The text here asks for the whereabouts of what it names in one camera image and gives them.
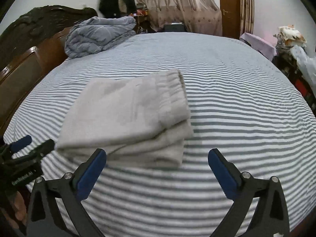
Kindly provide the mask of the operator left hand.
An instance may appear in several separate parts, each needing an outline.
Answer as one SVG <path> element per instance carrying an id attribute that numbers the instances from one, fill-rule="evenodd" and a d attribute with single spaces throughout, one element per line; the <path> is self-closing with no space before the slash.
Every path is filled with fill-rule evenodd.
<path id="1" fill-rule="evenodd" d="M 1 212 L 6 218 L 7 222 L 14 229 L 19 229 L 19 224 L 22 223 L 26 226 L 27 223 L 27 208 L 25 206 L 24 198 L 20 192 L 16 192 L 8 198 L 8 201 L 14 211 L 14 217 L 11 218 L 4 208 L 1 208 Z"/>

